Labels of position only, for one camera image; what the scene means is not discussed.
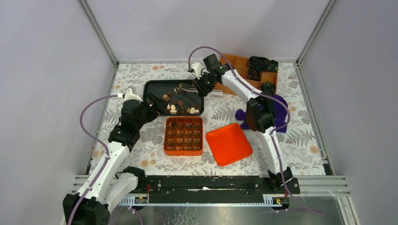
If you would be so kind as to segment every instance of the orange compartment organizer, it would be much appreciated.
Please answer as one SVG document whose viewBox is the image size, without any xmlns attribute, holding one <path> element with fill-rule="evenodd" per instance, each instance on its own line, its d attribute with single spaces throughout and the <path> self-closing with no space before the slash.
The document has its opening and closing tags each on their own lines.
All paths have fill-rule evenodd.
<svg viewBox="0 0 398 225">
<path fill-rule="evenodd" d="M 168 156 L 200 156 L 203 153 L 203 120 L 200 117 L 169 117 L 164 151 Z"/>
<path fill-rule="evenodd" d="M 247 77 L 247 72 L 249 71 L 249 58 L 246 57 L 241 57 L 237 55 L 228 55 L 224 54 L 225 57 L 228 59 L 228 61 L 233 65 L 233 67 L 236 69 L 236 71 L 239 73 L 239 75 L 244 78 L 249 84 L 251 84 L 253 87 L 260 89 L 262 84 L 265 82 L 271 82 L 275 84 L 275 87 L 277 87 L 277 82 L 278 82 L 278 71 L 276 73 L 271 73 L 271 72 L 261 72 L 261 80 L 260 81 L 253 81 L 248 79 Z M 221 57 L 221 63 L 225 64 L 227 61 Z M 224 86 L 223 84 L 216 83 L 215 90 L 222 90 L 226 94 L 231 94 L 231 95 L 236 95 L 231 89 L 228 87 Z"/>
<path fill-rule="evenodd" d="M 253 154 L 249 141 L 237 123 L 207 133 L 206 140 L 219 166 L 235 163 Z"/>
</svg>

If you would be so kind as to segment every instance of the floral tablecloth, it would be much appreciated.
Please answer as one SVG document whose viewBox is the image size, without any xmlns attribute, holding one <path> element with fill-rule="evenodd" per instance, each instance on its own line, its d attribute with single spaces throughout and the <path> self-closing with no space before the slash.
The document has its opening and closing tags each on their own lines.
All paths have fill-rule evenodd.
<svg viewBox="0 0 398 225">
<path fill-rule="evenodd" d="M 166 64 L 120 64 L 112 94 L 133 88 L 133 92 L 142 96 L 144 85 L 149 80 L 191 79 L 186 72 L 185 63 Z M 278 140 L 286 162 L 293 175 L 324 175 L 321 156 L 314 138 L 309 115 L 301 93 L 293 63 L 279 63 L 278 86 L 276 93 L 289 105 L 291 122 L 287 133 L 278 133 Z M 118 122 L 122 99 L 109 100 L 99 138 L 107 143 L 110 131 Z M 231 123 L 241 123 L 235 119 L 237 109 L 245 110 L 245 103 L 239 97 L 214 93 L 205 97 L 205 110 L 201 117 L 205 133 Z M 250 157 L 228 166 L 218 166 L 208 143 L 204 142 L 202 156 L 169 157 L 163 150 L 166 116 L 160 116 L 141 129 L 141 138 L 122 163 L 119 170 L 135 166 L 145 170 L 147 175 L 267 175 L 265 154 L 261 143 L 252 131 L 244 131 L 253 148 Z M 91 170 L 104 154 L 104 147 L 97 144 L 93 149 Z"/>
</svg>

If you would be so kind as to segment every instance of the white wall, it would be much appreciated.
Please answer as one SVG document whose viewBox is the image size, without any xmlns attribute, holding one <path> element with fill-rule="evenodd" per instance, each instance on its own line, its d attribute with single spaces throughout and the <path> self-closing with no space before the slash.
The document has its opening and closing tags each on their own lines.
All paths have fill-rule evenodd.
<svg viewBox="0 0 398 225">
<path fill-rule="evenodd" d="M 362 225 L 398 224 L 397 8 L 337 1 L 302 66 Z"/>
<path fill-rule="evenodd" d="M 0 68 L 0 224 L 59 224 L 113 66 L 76 0 L 6 0 Z"/>
<path fill-rule="evenodd" d="M 187 60 L 196 47 L 296 59 L 328 0 L 88 0 L 119 60 Z M 203 59 L 209 51 L 194 55 Z"/>
</svg>

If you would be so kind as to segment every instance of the purple cloth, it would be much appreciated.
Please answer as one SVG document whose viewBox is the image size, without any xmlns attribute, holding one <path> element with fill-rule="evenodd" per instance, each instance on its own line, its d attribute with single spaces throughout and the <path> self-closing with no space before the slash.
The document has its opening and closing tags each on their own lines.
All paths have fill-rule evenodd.
<svg viewBox="0 0 398 225">
<path fill-rule="evenodd" d="M 287 105 L 287 102 L 285 101 L 285 99 L 283 98 L 283 97 L 281 97 L 281 96 L 279 96 L 279 95 L 274 95 L 274 96 L 272 96 L 272 97 L 274 97 L 274 98 L 276 98 L 276 99 L 278 99 L 279 101 L 281 101 L 281 102 L 283 102 L 284 104 L 285 104 L 285 106 L 288 106 Z M 285 124 L 285 119 L 286 119 L 286 116 L 287 116 L 287 112 L 286 112 L 286 110 L 284 109 L 284 107 L 283 106 L 281 106 L 279 103 L 277 103 L 277 102 L 274 102 L 274 106 L 275 106 L 275 111 L 276 111 L 276 119 L 275 119 L 275 124 L 276 124 L 276 127 L 280 127 L 280 126 L 282 126 L 283 124 Z M 243 130 L 250 130 L 250 127 L 249 127 L 249 125 L 247 124 L 247 122 L 246 122 L 246 112 L 244 112 L 243 110 L 241 110 L 241 109 L 238 109 L 237 110 L 237 112 L 235 113 L 235 118 L 238 120 L 238 121 L 244 121 L 241 125 L 240 125 L 240 128 L 242 128 Z M 282 133 L 286 133 L 286 131 L 287 131 L 287 126 L 286 127 L 284 127 L 284 128 L 281 128 L 281 129 L 278 129 L 278 130 L 276 130 L 277 132 L 282 132 Z"/>
</svg>

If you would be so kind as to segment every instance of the metal tongs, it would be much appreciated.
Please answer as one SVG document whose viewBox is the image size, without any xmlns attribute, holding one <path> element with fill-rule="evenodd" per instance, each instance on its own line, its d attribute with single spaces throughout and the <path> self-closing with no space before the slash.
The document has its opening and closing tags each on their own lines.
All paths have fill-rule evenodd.
<svg viewBox="0 0 398 225">
<path fill-rule="evenodd" d="M 178 84 L 178 87 L 174 88 L 175 93 L 198 93 L 195 85 L 189 85 L 186 83 Z"/>
</svg>

